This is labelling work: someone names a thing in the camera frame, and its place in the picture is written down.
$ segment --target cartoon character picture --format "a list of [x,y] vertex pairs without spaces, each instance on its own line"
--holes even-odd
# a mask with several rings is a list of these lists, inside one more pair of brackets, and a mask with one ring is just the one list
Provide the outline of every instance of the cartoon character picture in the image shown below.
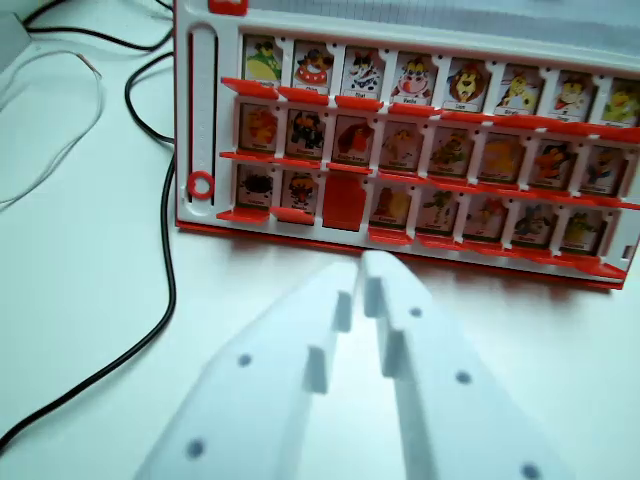
[[264,167],[238,165],[236,205],[268,209],[271,206],[273,179]]
[[428,198],[420,208],[416,230],[439,235],[450,235],[458,213],[458,203],[453,200],[453,192],[436,190],[427,192]]
[[597,195],[615,195],[625,164],[618,148],[593,147],[582,177],[580,191]]
[[384,62],[375,50],[347,47],[342,74],[342,95],[358,98],[380,96]]
[[551,205],[527,205],[524,216],[516,222],[511,243],[525,247],[546,247],[551,240],[551,226],[554,223]]
[[490,133],[484,147],[478,180],[513,183],[520,170],[523,152],[518,137]]
[[422,135],[412,123],[388,122],[380,152],[380,168],[415,172],[422,146]]
[[601,212],[575,212],[567,222],[560,250],[594,255],[605,227]]
[[244,103],[240,109],[240,148],[275,152],[278,119],[262,105]]
[[378,187],[378,201],[369,219],[373,226],[404,228],[411,206],[411,196],[402,188]]
[[293,86],[318,92],[329,93],[333,73],[333,55],[324,44],[296,42],[294,53]]
[[500,198],[474,197],[469,204],[467,223],[462,235],[470,240],[498,241],[507,217]]
[[479,112],[487,94],[488,84],[488,76],[482,72],[481,62],[453,59],[449,75],[449,90],[443,105],[444,108]]
[[448,177],[467,174],[473,142],[463,129],[438,128],[433,139],[433,152],[429,160],[429,173]]
[[640,115],[640,85],[615,79],[602,121],[613,127],[635,127]]
[[533,115],[542,79],[535,68],[507,65],[500,85],[496,115]]
[[428,56],[400,52],[394,77],[391,101],[429,105],[435,83],[435,70]]
[[318,184],[310,173],[286,170],[282,179],[281,206],[314,214],[318,196]]
[[588,75],[562,71],[549,117],[565,122],[584,122],[589,113],[592,91]]
[[569,179],[571,165],[577,154],[569,152],[569,144],[542,141],[540,155],[533,164],[533,180],[531,186],[563,189]]
[[273,37],[247,35],[244,37],[245,80],[258,80],[270,87],[280,86],[282,51],[275,47]]
[[373,128],[365,118],[341,115],[336,120],[332,159],[349,165],[369,164]]
[[291,157],[322,159],[324,123],[315,112],[289,110],[285,153]]

